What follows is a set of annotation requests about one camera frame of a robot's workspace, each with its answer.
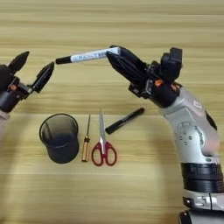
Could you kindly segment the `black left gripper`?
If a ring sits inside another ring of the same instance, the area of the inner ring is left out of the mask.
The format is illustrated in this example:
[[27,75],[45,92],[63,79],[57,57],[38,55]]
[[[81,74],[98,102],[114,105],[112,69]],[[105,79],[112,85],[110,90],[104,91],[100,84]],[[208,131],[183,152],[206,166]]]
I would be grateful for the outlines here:
[[[9,69],[13,74],[25,65],[29,54],[29,51],[22,52],[12,60],[9,64]],[[54,62],[52,61],[42,68],[31,87],[22,83],[18,77],[14,78],[10,85],[2,93],[0,93],[0,109],[5,113],[10,113],[20,101],[28,97],[31,93],[31,89],[39,93],[45,84],[50,80],[53,70]]]

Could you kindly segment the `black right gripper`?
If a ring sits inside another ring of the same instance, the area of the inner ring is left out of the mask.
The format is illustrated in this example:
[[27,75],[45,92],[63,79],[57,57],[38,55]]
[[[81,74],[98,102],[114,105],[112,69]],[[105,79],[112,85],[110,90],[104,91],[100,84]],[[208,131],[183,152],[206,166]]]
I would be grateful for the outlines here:
[[178,88],[158,75],[161,66],[157,62],[147,66],[122,46],[119,46],[118,53],[109,54],[109,62],[119,74],[130,81],[129,91],[138,98],[149,99],[164,109],[170,107],[179,96]]

